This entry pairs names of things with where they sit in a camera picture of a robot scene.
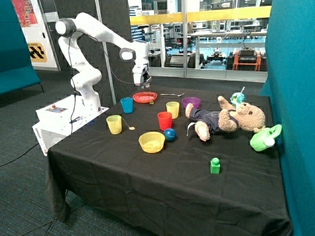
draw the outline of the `yellow cup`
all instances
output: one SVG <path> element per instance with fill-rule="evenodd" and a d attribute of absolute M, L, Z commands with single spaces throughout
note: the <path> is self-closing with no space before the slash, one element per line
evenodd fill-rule
<path fill-rule="evenodd" d="M 113 115 L 106 118 L 109 131 L 112 134 L 119 134 L 122 131 L 122 117 L 119 115 Z"/>
<path fill-rule="evenodd" d="M 179 112 L 179 103 L 178 102 L 168 102 L 166 104 L 166 110 L 172 113 L 172 119 L 176 119 L 178 117 Z"/>

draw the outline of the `red plate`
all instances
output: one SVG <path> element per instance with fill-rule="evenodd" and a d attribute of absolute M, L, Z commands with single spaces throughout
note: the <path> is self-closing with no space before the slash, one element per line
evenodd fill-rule
<path fill-rule="evenodd" d="M 132 96 L 135 102 L 147 103 L 156 100 L 157 94 L 155 92 L 139 92 Z"/>

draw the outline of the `yellow railing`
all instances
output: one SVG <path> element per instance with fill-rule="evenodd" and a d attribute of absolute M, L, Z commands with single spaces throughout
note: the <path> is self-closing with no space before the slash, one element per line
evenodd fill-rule
<path fill-rule="evenodd" d="M 193 21 L 216 21 L 216 20 L 235 20 L 249 18 L 268 18 L 270 16 L 271 6 L 260 7 L 241 7 L 235 9 L 188 12 L 187 22 Z M 130 25 L 153 25 L 183 22 L 182 13 L 161 14 L 153 16 L 132 16 Z"/>

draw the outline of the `purple bowl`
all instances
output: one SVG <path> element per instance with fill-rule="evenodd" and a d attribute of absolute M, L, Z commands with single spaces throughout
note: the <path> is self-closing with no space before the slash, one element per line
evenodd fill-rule
<path fill-rule="evenodd" d="M 200 99 L 197 97 L 185 97 L 185 98 L 183 98 L 182 104 L 183 104 L 184 108 L 186 108 L 186 106 L 189 103 L 192 103 L 194 108 L 198 108 L 200 105 Z"/>

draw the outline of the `toy watering can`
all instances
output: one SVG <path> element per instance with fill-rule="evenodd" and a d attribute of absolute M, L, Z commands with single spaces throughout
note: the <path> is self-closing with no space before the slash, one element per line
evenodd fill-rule
<path fill-rule="evenodd" d="M 242 102 L 246 101 L 245 95 L 243 94 L 244 89 L 245 87 L 243 87 L 241 92 L 236 92 L 231 96 L 230 100 L 235 109 L 237 109 Z"/>
<path fill-rule="evenodd" d="M 280 124 L 275 125 L 272 128 L 264 128 L 258 133 L 254 134 L 251 139 L 251 147 L 255 151 L 263 151 L 267 148 L 271 148 L 275 145 L 275 139 L 281 134 L 282 126 Z"/>

